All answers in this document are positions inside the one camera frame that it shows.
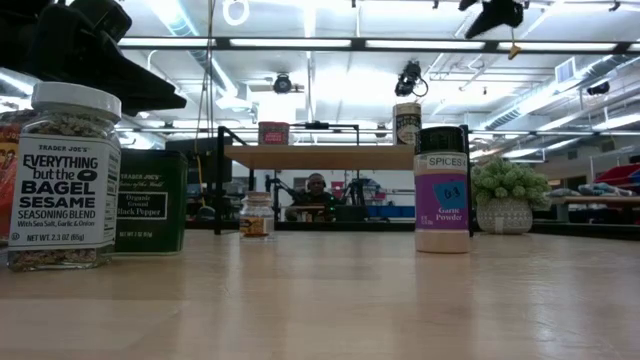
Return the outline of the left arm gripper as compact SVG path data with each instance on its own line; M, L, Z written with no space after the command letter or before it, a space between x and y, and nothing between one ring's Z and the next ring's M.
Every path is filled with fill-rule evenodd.
M43 81L105 91L127 115L184 108L173 85L121 52L118 42L131 26L114 0L1 0L1 65L32 65Z

